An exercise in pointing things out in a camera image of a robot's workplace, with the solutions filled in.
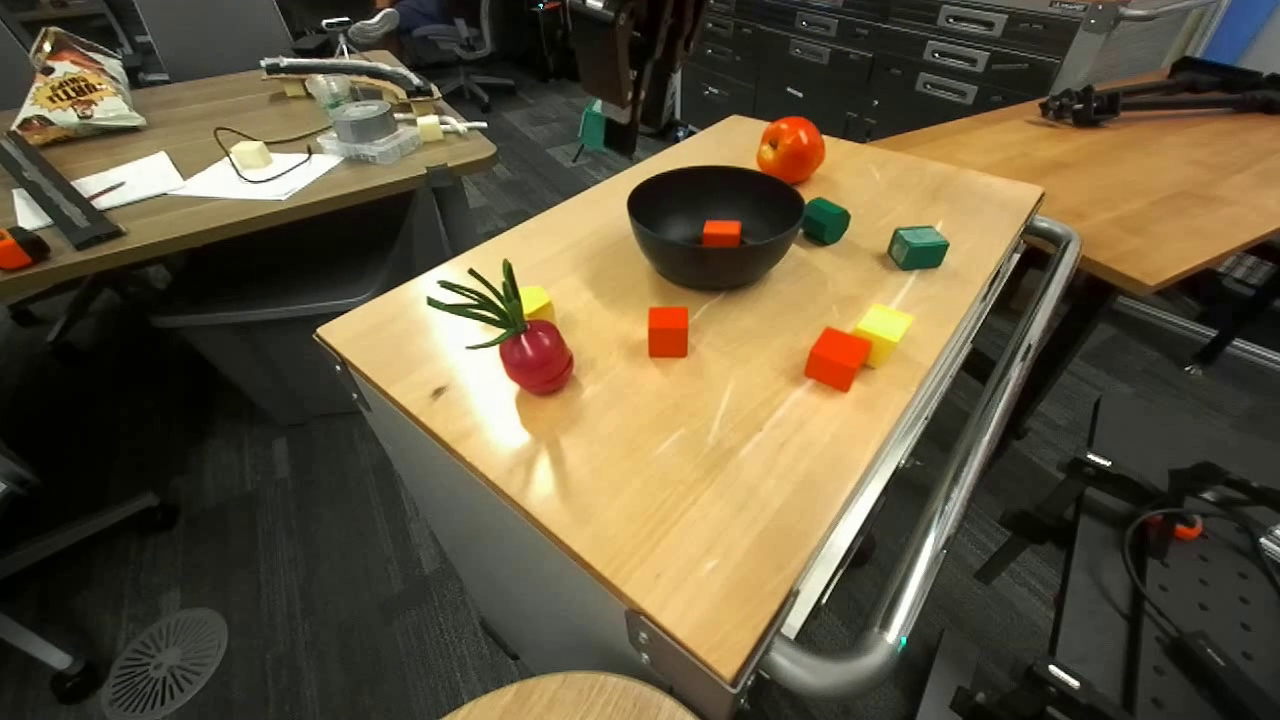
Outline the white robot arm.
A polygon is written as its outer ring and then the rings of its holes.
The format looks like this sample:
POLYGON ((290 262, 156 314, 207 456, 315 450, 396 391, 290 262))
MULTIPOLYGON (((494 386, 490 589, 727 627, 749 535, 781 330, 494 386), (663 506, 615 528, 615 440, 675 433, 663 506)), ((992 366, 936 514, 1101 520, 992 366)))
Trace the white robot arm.
POLYGON ((641 128, 666 124, 673 81, 701 38, 707 0, 566 0, 580 83, 641 128))

